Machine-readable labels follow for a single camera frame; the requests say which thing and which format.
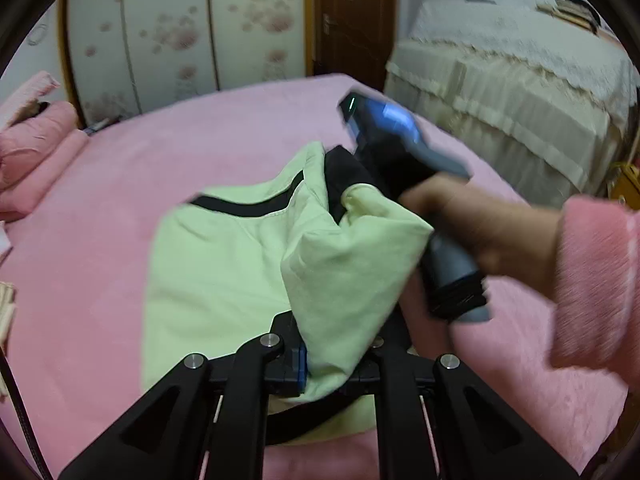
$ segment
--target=wooden door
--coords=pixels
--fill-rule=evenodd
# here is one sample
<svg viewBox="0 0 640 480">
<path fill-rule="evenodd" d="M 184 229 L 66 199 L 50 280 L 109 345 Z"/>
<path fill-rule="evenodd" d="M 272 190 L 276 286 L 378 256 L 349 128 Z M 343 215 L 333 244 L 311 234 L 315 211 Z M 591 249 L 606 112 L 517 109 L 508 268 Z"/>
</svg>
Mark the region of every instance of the wooden door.
<svg viewBox="0 0 640 480">
<path fill-rule="evenodd" d="M 316 73 L 341 72 L 382 90 L 396 0 L 316 0 Z"/>
</svg>

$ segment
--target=human hand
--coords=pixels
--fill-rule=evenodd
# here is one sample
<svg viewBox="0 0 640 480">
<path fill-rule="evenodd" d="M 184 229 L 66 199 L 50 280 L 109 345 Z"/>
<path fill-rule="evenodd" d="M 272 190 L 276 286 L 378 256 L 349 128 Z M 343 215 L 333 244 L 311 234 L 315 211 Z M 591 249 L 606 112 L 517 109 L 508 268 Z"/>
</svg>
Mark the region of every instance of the human hand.
<svg viewBox="0 0 640 480">
<path fill-rule="evenodd" d="M 554 299 L 560 212 L 506 202 L 444 174 L 407 190 L 400 203 L 435 221 L 485 274 L 510 276 Z"/>
</svg>

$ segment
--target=wire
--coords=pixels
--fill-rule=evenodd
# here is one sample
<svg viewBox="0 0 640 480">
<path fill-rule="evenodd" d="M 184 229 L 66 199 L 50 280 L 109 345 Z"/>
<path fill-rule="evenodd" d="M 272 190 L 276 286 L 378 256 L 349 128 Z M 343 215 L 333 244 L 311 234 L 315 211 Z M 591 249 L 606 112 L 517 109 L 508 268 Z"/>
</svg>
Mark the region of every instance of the wire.
<svg viewBox="0 0 640 480">
<path fill-rule="evenodd" d="M 44 460 L 44 457 L 40 450 L 40 446 L 38 446 L 38 441 L 36 439 L 35 433 L 33 433 L 33 428 L 31 427 L 31 423 L 29 422 L 29 416 L 27 415 L 27 410 L 24 407 L 24 402 L 22 402 L 22 397 L 20 396 L 18 385 L 15 383 L 14 375 L 11 372 L 11 368 L 9 367 L 9 363 L 6 360 L 2 349 L 0 349 L 0 375 L 2 375 L 2 378 L 4 379 L 4 382 L 6 384 L 6 389 L 9 391 L 9 396 L 11 397 L 11 400 L 14 404 L 15 412 L 18 415 L 18 420 L 20 421 L 20 426 L 22 427 L 24 438 L 26 439 L 27 445 L 31 450 L 31 455 L 33 456 L 42 479 L 53 480 L 53 476 L 51 476 L 51 472 L 47 467 L 47 463 Z"/>
</svg>

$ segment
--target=pink pillow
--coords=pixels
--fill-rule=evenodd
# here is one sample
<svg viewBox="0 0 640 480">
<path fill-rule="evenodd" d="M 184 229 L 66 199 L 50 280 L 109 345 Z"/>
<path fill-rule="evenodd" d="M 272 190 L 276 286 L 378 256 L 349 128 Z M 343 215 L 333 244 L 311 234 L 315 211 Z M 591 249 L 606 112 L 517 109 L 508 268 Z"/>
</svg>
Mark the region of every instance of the pink pillow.
<svg viewBox="0 0 640 480">
<path fill-rule="evenodd" d="M 0 193 L 0 220 L 30 215 L 88 142 L 86 133 L 73 130 L 27 177 Z"/>
<path fill-rule="evenodd" d="M 38 72 L 23 83 L 7 100 L 0 104 L 0 132 L 15 124 L 25 108 L 31 107 L 39 97 L 60 87 L 51 74 Z"/>
<path fill-rule="evenodd" d="M 66 101 L 0 132 L 0 190 L 17 184 L 76 128 L 78 115 Z"/>
</svg>

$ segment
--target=pink bedsheet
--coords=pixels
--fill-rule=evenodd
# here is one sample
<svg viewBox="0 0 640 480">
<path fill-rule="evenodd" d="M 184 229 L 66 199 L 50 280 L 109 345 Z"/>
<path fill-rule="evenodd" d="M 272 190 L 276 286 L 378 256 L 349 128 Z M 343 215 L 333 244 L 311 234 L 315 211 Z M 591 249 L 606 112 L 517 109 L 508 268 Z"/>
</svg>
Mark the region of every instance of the pink bedsheet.
<svg viewBox="0 0 640 480">
<path fill-rule="evenodd" d="M 140 394 L 146 261 L 160 217 L 203 187 L 273 178 L 311 140 L 351 145 L 336 105 L 355 85 L 346 76 L 265 84 L 113 126 L 10 227 L 15 249 L 0 269 L 18 288 L 9 358 L 55 475 Z M 467 161 L 476 185 L 519 200 L 465 146 L 422 126 L 433 146 Z M 581 470 L 626 388 L 603 373 L 549 370 L 550 307 L 510 280 L 491 280 L 489 291 L 495 319 L 455 326 L 456 351 Z M 10 403 L 0 416 L 27 454 Z M 375 431 L 266 453 L 269 479 L 376 477 Z"/>
</svg>

